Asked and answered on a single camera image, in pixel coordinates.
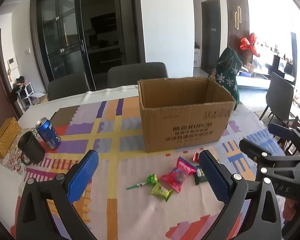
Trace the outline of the right hand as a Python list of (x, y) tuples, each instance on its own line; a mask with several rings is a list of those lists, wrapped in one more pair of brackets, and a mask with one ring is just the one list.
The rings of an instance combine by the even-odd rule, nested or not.
[(291, 221), (296, 214), (296, 201), (292, 199), (285, 199), (283, 218), (287, 221)]

